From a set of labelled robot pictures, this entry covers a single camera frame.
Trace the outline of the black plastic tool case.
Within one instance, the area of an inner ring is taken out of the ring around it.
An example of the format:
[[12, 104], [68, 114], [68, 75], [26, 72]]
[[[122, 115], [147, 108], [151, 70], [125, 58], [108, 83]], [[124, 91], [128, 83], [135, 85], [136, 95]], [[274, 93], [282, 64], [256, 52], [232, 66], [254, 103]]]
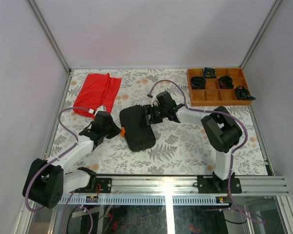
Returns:
[[150, 125], [146, 124], [145, 108], [134, 105], [122, 109], [119, 113], [120, 124], [124, 129], [124, 137], [128, 147], [133, 152], [152, 148], [156, 138]]

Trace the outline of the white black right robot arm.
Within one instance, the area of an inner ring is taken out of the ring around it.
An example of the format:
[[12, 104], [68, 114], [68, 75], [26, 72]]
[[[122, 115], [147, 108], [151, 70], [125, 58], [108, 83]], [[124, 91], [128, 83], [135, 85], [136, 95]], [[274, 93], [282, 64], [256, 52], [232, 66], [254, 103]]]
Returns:
[[177, 104], [167, 91], [157, 95], [154, 104], [144, 105], [145, 118], [142, 124], [151, 125], [163, 122], [167, 118], [176, 123], [189, 123], [202, 126], [210, 145], [216, 151], [216, 166], [213, 187], [224, 192], [230, 187], [229, 177], [232, 175], [230, 154], [239, 143], [242, 130], [223, 106], [215, 110], [199, 110], [190, 108], [184, 103]]

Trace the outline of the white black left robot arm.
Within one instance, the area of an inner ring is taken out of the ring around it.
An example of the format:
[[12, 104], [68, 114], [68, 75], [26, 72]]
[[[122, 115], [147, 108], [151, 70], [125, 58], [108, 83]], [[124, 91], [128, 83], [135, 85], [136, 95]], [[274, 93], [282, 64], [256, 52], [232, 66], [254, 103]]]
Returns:
[[75, 143], [47, 160], [35, 159], [29, 169], [22, 195], [28, 210], [34, 212], [29, 201], [45, 208], [54, 208], [62, 196], [74, 191], [98, 192], [96, 173], [86, 167], [73, 172], [69, 169], [82, 157], [93, 152], [104, 139], [117, 136], [121, 129], [109, 112], [96, 111], [94, 120], [75, 135]]

